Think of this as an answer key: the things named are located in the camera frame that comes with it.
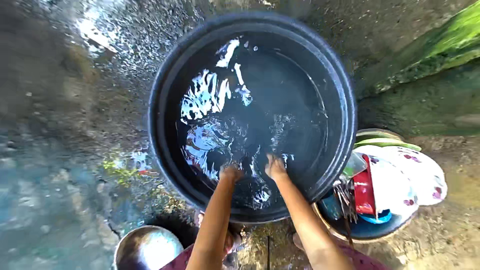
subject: hand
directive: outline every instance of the hand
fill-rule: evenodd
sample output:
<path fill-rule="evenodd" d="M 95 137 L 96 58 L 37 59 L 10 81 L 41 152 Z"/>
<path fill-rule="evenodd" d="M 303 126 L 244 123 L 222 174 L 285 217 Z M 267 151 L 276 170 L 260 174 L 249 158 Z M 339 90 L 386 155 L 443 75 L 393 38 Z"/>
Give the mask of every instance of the hand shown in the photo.
<path fill-rule="evenodd" d="M 288 177 L 287 169 L 285 169 L 285 165 L 283 164 L 283 160 L 279 159 L 278 157 L 267 154 L 268 164 L 265 165 L 265 173 L 272 178 L 274 181 L 280 179 L 284 176 Z"/>
<path fill-rule="evenodd" d="M 238 165 L 232 163 L 228 166 L 222 166 L 220 168 L 220 180 L 225 179 L 227 181 L 236 182 L 243 176 L 243 172 L 238 168 Z"/>

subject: wet concrete ground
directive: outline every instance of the wet concrete ground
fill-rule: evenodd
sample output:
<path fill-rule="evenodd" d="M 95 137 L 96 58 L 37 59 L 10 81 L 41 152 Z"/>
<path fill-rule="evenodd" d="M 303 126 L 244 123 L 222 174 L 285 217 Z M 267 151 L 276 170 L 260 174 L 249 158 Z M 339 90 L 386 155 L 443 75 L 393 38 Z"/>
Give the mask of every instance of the wet concrete ground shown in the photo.
<path fill-rule="evenodd" d="M 193 242 L 194 209 L 148 156 L 145 112 L 162 60 L 204 19 L 239 10 L 298 18 L 325 37 L 353 74 L 471 2 L 2 1 L 0 261 L 13 270 L 107 269 L 119 237 L 146 223 L 171 229 L 184 246 Z M 475 142 L 424 141 L 454 179 L 448 199 L 422 210 L 393 240 L 359 248 L 396 269 L 409 262 L 415 269 L 474 269 Z M 291 232 L 289 221 L 246 228 L 235 265 L 263 269 L 269 235 L 272 267 L 303 268 L 306 257 Z"/>

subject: water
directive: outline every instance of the water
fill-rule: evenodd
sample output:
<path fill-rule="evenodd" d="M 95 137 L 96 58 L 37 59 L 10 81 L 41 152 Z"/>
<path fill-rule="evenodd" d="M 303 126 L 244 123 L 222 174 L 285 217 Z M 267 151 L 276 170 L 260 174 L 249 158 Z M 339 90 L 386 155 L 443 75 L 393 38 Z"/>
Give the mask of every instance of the water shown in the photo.
<path fill-rule="evenodd" d="M 220 166 L 237 162 L 245 177 L 233 205 L 262 209 L 281 199 L 265 174 L 266 153 L 300 176 L 321 151 L 326 114 L 318 90 L 278 48 L 244 35 L 218 48 L 192 71 L 177 123 L 185 161 L 212 189 Z"/>

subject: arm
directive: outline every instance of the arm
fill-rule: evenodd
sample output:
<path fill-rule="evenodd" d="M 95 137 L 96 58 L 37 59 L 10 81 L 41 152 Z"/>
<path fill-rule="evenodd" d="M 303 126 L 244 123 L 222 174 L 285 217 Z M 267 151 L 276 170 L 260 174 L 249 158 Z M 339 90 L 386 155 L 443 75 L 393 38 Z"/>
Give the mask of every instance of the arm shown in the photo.
<path fill-rule="evenodd" d="M 210 198 L 193 245 L 187 270 L 221 269 L 233 188 L 241 176 L 242 172 L 235 166 L 222 168 L 220 180 Z"/>
<path fill-rule="evenodd" d="M 265 172 L 272 178 L 287 205 L 313 269 L 352 270 L 347 257 L 330 239 L 319 218 L 287 175 L 283 161 L 268 154 Z"/>

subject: stainless steel bowl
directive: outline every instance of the stainless steel bowl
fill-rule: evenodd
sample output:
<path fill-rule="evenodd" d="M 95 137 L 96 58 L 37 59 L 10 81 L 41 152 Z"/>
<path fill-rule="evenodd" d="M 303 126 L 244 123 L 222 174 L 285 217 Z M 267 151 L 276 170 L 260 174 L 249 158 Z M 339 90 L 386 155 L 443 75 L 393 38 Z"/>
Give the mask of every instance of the stainless steel bowl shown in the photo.
<path fill-rule="evenodd" d="M 183 246 L 169 230 L 143 226 L 126 234 L 114 255 L 116 270 L 159 270 L 182 252 Z"/>

